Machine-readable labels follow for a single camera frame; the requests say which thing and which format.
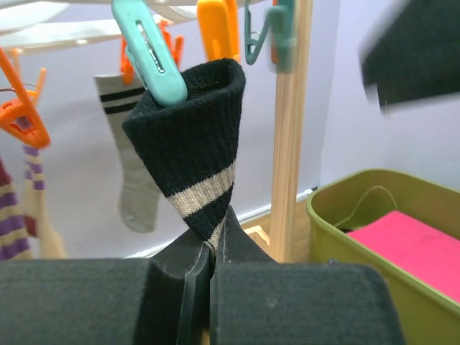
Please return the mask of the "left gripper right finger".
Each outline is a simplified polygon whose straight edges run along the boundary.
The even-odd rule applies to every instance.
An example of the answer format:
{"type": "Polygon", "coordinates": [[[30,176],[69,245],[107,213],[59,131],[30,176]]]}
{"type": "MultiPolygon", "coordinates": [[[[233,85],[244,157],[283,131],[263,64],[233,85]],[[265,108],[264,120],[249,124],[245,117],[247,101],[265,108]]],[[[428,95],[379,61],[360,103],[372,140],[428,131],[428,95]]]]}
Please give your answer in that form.
{"type": "Polygon", "coordinates": [[[211,279],[212,344],[403,344],[387,285],[362,264],[280,264],[228,210],[211,279]]]}

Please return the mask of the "white round clip hanger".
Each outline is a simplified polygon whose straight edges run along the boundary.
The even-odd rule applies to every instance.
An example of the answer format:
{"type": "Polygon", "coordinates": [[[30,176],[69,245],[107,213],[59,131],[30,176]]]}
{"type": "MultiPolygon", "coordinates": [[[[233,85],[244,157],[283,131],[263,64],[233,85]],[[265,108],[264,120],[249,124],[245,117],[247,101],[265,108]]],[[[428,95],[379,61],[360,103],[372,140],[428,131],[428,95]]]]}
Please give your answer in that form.
{"type": "Polygon", "coordinates": [[[121,31],[114,19],[51,22],[72,1],[1,2],[1,48],[22,54],[63,50],[116,40],[121,31]]]}

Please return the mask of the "black sock tan stripes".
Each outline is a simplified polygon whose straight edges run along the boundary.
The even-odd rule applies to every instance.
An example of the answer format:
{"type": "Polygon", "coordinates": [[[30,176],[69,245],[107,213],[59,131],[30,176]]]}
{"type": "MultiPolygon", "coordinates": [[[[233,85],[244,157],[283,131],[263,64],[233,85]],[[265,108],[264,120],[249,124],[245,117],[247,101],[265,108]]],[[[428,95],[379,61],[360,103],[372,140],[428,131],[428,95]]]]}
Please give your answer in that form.
{"type": "Polygon", "coordinates": [[[246,78],[226,58],[182,77],[185,102],[162,107],[145,93],[122,128],[164,197],[215,252],[234,188],[246,78]]]}

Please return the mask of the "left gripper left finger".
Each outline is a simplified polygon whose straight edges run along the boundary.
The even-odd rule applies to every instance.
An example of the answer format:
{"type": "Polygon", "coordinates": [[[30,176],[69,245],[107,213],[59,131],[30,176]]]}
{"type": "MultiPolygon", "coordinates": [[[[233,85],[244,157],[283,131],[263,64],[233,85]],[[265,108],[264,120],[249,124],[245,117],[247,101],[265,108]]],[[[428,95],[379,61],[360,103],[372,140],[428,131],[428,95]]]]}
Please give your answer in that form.
{"type": "Polygon", "coordinates": [[[185,232],[149,259],[1,265],[3,344],[198,344],[208,247],[185,232]]]}

